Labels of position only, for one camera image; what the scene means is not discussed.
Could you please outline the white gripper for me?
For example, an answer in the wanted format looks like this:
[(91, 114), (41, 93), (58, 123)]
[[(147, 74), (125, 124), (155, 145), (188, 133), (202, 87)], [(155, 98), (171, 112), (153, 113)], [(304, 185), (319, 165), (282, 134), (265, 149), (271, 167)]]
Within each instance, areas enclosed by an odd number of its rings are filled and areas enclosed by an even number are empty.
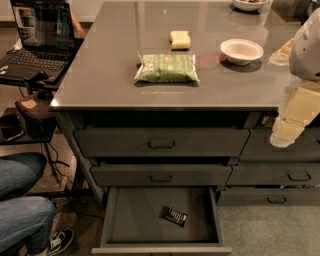
[(292, 82), (285, 89), (279, 106), (280, 119), (272, 128), (270, 143), (278, 148), (286, 148), (295, 143), (320, 113), (320, 83), (308, 80)]

